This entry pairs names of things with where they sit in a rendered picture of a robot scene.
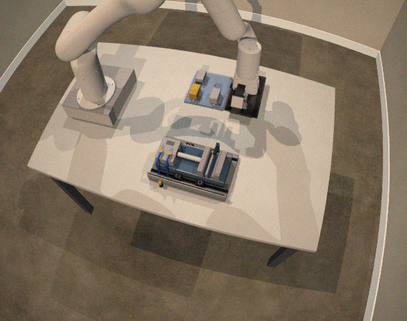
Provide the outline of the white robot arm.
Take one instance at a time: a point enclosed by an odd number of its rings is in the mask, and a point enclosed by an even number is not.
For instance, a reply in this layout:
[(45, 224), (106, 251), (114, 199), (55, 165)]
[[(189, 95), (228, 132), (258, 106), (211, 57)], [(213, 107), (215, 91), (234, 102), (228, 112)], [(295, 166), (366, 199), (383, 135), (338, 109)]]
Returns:
[[(251, 25), (243, 23), (233, 0), (200, 1), (220, 33), (226, 39), (239, 42), (236, 62), (238, 77), (243, 80), (256, 79), (260, 73), (262, 47)], [(62, 61), (71, 63), (80, 87), (77, 101), (82, 108), (93, 110), (102, 107), (115, 92), (114, 81), (104, 76), (98, 59), (98, 38), (125, 17), (146, 15), (164, 2), (165, 0), (104, 0), (91, 12), (79, 11), (70, 18), (56, 42), (55, 50)], [(235, 94), (232, 94), (232, 107), (243, 108), (245, 87), (238, 84)]]

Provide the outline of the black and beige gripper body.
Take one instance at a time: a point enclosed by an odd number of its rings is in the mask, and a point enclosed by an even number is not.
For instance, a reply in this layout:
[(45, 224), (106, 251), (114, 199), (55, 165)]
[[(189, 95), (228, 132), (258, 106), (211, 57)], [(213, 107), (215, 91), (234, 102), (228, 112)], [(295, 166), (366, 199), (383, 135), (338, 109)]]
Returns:
[(238, 77), (235, 71), (232, 88), (236, 90), (238, 84), (246, 86), (244, 93), (256, 95), (259, 87), (259, 75), (254, 80), (243, 80)]

